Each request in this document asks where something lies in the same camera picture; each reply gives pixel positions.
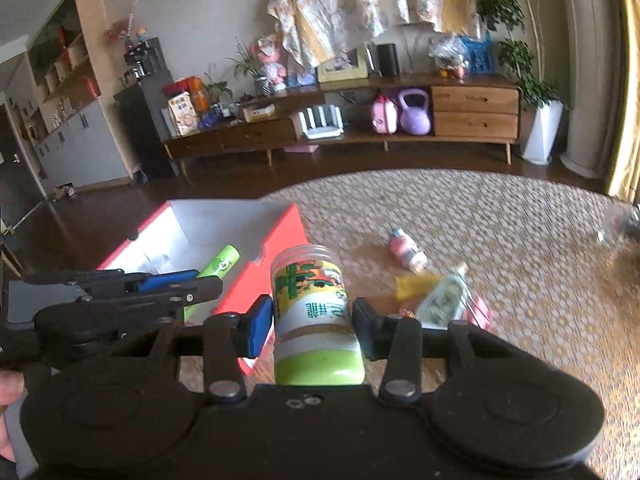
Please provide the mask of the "green labelled plastic jar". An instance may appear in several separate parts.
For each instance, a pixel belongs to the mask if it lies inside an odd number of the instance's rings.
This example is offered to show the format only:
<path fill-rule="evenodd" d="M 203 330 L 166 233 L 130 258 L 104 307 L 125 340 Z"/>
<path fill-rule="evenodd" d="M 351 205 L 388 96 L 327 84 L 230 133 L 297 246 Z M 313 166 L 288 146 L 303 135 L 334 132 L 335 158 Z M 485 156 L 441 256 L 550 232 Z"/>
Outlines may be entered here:
<path fill-rule="evenodd" d="M 343 273 L 320 245 L 288 248 L 271 265 L 274 379 L 285 386 L 360 385 L 366 378 Z"/>

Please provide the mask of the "green small battery tube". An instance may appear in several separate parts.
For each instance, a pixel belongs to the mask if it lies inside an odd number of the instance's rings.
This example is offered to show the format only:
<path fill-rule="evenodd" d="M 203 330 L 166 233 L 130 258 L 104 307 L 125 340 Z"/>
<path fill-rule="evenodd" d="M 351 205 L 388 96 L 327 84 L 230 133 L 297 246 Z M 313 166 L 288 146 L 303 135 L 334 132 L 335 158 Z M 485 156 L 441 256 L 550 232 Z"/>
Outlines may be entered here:
<path fill-rule="evenodd" d="M 206 264 L 206 267 L 198 274 L 198 278 L 216 276 L 222 281 L 239 260 L 239 251 L 232 245 L 226 245 Z M 215 309 L 216 299 L 194 304 L 184 310 L 184 320 L 188 324 L 200 324 L 206 315 L 211 314 Z"/>

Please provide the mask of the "orange juice bottle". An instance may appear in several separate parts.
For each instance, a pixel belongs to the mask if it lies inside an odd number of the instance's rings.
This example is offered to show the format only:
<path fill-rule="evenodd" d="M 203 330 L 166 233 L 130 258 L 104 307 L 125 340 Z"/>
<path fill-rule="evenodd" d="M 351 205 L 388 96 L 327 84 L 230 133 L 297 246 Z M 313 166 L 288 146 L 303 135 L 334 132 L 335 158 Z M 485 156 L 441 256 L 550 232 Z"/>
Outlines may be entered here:
<path fill-rule="evenodd" d="M 190 79 L 189 88 L 194 110 L 196 110 L 198 114 L 205 114 L 209 108 L 206 85 L 203 84 L 200 78 L 193 76 Z"/>

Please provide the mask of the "white planter pot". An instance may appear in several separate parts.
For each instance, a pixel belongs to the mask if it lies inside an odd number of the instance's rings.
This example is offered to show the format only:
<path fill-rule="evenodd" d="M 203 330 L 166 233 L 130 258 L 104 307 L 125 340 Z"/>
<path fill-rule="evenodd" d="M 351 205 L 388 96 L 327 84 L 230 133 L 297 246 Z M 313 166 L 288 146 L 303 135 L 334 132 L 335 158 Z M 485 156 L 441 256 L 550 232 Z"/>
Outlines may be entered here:
<path fill-rule="evenodd" d="M 533 123 L 528 130 L 522 157 L 537 166 L 547 166 L 551 162 L 553 144 L 558 134 L 564 105 L 561 101 L 551 101 L 535 110 Z"/>

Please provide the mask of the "green potted tree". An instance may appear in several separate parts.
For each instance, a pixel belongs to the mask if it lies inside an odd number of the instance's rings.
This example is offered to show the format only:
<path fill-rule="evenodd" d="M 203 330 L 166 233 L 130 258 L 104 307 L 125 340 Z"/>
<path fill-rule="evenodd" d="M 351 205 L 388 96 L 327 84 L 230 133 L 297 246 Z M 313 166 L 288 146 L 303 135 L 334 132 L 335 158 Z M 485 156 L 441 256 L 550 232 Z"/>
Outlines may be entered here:
<path fill-rule="evenodd" d="M 497 58 L 518 86 L 526 107 L 541 108 L 561 99 L 544 76 L 544 48 L 532 0 L 476 0 L 480 21 L 490 32 L 502 30 Z"/>

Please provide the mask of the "long wooden tv sideboard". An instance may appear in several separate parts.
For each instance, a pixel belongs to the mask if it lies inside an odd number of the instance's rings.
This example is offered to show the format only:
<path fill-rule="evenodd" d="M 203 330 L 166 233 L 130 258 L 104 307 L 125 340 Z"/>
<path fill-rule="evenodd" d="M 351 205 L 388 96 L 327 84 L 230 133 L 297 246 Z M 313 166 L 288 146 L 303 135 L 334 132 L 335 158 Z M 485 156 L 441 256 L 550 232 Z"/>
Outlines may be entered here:
<path fill-rule="evenodd" d="M 371 122 L 375 98 L 384 94 L 400 110 L 398 93 L 410 88 L 428 94 L 431 132 L 427 136 L 412 136 L 402 129 L 391 136 L 376 133 Z M 341 109 L 345 131 L 336 139 L 307 140 L 294 115 L 322 104 Z M 521 92 L 499 75 L 467 76 L 462 80 L 437 74 L 371 76 L 293 88 L 252 99 L 241 110 L 244 122 L 213 126 L 166 141 L 169 158 L 182 165 L 195 157 L 254 151 L 271 158 L 273 151 L 295 145 L 374 143 L 388 150 L 392 143 L 418 142 L 496 144 L 502 145 L 506 157 L 510 157 L 520 137 Z"/>

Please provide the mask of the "yellow small box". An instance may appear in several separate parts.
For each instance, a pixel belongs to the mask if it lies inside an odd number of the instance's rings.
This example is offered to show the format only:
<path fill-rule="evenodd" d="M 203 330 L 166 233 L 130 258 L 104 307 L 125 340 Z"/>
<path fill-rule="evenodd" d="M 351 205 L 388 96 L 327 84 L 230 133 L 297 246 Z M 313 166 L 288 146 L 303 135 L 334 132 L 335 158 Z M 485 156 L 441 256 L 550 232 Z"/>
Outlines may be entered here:
<path fill-rule="evenodd" d="M 399 302 L 425 297 L 442 280 L 442 275 L 430 272 L 405 274 L 394 277 L 395 296 Z"/>

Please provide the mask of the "pink binder clip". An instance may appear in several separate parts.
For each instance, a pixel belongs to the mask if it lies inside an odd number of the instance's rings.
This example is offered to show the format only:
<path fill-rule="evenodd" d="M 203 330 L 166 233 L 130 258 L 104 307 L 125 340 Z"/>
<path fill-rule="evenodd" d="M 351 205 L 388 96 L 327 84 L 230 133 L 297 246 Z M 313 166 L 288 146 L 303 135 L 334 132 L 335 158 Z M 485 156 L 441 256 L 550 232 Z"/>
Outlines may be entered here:
<path fill-rule="evenodd" d="M 481 330 L 489 330 L 493 317 L 494 315 L 492 314 L 491 308 L 488 307 L 484 299 L 480 298 L 477 294 L 472 294 L 471 297 L 466 300 L 463 311 L 463 319 L 465 322 L 471 323 Z"/>

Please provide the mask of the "pink small toy bottle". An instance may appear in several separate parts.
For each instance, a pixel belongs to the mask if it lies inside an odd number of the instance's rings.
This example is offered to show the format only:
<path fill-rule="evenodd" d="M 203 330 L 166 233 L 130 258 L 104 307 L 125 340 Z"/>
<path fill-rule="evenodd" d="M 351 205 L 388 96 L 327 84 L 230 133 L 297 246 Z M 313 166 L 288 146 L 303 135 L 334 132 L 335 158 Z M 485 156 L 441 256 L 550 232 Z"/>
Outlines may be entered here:
<path fill-rule="evenodd" d="M 390 231 L 388 248 L 398 262 L 408 271 L 419 274 L 423 272 L 428 259 L 424 251 L 416 244 L 414 239 L 401 228 L 393 228 Z"/>

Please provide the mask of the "wooden wall shelf unit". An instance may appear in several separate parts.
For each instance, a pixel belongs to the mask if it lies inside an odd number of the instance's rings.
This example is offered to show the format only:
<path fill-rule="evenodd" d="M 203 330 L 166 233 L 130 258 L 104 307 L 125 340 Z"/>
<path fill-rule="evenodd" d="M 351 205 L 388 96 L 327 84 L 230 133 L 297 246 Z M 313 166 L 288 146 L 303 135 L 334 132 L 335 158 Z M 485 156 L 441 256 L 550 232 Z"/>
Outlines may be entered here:
<path fill-rule="evenodd" d="M 136 156 L 118 116 L 122 61 L 103 0 L 61 0 L 28 44 L 8 90 L 51 193 L 129 183 Z"/>

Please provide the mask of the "plastic bag with fruit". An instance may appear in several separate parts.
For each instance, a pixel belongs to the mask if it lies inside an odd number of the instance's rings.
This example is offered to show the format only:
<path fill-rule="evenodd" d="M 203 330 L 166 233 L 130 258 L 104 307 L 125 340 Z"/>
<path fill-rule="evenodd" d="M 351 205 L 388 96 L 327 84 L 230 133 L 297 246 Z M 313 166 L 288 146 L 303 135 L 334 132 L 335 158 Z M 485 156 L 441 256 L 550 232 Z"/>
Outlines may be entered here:
<path fill-rule="evenodd" d="M 455 34 L 437 35 L 431 39 L 430 57 L 442 78 L 465 78 L 469 68 L 469 51 Z"/>

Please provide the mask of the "purple kettlebell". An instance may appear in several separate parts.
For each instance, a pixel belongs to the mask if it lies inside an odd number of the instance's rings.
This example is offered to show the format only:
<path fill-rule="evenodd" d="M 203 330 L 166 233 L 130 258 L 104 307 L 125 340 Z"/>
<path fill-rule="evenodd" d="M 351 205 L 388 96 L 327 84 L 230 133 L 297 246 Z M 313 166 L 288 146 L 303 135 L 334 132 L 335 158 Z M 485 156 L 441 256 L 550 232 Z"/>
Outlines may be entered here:
<path fill-rule="evenodd" d="M 409 96 L 421 98 L 421 106 L 410 106 L 407 103 Z M 398 103 L 400 105 L 399 122 L 402 130 L 412 136 L 427 136 L 431 132 L 431 119 L 428 116 L 428 94 L 418 88 L 401 90 L 398 93 Z"/>

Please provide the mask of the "cream picture frame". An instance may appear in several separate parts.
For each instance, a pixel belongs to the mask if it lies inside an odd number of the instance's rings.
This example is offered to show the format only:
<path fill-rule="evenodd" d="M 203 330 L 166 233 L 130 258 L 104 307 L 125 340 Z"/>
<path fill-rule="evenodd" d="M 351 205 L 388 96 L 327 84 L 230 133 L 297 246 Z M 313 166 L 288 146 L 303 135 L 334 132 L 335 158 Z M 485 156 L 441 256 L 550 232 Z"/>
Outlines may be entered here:
<path fill-rule="evenodd" d="M 369 67 L 366 49 L 359 47 L 339 53 L 335 58 L 322 63 L 318 67 L 317 75 L 320 84 L 367 79 Z"/>

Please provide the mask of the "black tall cabinet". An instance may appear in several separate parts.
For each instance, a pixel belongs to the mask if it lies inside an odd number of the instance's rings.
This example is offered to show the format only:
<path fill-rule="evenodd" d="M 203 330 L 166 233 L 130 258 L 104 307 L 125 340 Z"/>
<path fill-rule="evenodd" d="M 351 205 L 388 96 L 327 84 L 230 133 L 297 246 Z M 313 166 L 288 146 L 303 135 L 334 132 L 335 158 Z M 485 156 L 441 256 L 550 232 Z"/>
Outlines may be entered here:
<path fill-rule="evenodd" d="M 177 174 L 164 145 L 171 137 L 163 110 L 168 105 L 164 88 L 174 82 L 165 61 L 160 40 L 150 38 L 124 54 L 124 88 L 115 94 L 119 118 L 124 126 L 140 177 L 171 178 Z"/>

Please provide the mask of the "black speaker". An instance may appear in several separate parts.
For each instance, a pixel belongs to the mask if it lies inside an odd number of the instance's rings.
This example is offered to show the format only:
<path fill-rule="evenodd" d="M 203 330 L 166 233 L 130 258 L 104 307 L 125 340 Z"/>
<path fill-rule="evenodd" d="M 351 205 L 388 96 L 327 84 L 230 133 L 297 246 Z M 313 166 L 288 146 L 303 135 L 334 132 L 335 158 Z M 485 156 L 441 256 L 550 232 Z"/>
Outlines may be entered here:
<path fill-rule="evenodd" d="M 378 44 L 378 71 L 382 77 L 398 77 L 400 75 L 396 44 Z"/>

